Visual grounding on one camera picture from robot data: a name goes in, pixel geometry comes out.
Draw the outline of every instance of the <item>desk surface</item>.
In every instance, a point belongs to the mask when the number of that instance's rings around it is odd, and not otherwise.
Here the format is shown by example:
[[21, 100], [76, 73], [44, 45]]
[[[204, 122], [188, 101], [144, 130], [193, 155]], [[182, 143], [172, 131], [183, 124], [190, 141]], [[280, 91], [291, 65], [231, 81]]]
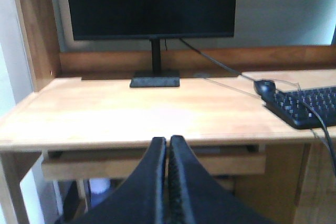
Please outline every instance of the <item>desk surface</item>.
[[[334, 69], [245, 74], [299, 82], [302, 88], [336, 80]], [[292, 129], [265, 109], [253, 83], [241, 77], [181, 79], [179, 88], [130, 89], [129, 83], [55, 79], [0, 121], [0, 150], [144, 147], [154, 136], [173, 134], [192, 145], [314, 141], [309, 130]], [[335, 137], [336, 127], [329, 130]]]

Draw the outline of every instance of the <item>black mouse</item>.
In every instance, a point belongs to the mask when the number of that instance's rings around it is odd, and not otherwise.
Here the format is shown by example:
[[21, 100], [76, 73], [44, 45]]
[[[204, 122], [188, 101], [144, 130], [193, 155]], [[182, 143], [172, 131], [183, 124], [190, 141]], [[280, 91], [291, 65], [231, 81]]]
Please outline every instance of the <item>black mouse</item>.
[[258, 95], [265, 95], [275, 93], [276, 88], [272, 80], [259, 80], [254, 81], [254, 90]]

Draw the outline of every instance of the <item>monitor stand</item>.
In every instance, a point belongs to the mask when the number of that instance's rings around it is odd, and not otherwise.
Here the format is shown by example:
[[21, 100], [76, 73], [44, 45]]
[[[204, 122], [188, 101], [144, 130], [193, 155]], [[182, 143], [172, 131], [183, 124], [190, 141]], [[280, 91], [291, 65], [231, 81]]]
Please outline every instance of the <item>monitor stand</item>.
[[180, 74], [174, 70], [161, 70], [160, 39], [151, 39], [152, 71], [136, 72], [132, 78], [131, 88], [179, 87]]

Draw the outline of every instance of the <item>black monitor screen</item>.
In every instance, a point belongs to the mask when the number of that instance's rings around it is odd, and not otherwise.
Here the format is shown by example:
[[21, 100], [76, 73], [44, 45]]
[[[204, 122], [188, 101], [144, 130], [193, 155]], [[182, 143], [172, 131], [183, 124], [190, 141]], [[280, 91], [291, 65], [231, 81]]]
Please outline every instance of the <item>black monitor screen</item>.
[[236, 0], [69, 0], [75, 40], [230, 37]]

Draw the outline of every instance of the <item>keyboard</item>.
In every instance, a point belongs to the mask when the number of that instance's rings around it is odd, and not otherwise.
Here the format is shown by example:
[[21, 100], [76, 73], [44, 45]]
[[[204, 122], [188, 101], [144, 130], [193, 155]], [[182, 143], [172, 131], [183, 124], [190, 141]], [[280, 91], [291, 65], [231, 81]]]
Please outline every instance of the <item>keyboard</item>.
[[336, 86], [264, 94], [265, 107], [296, 129], [322, 127], [318, 118], [297, 99], [311, 106], [326, 126], [336, 125]]

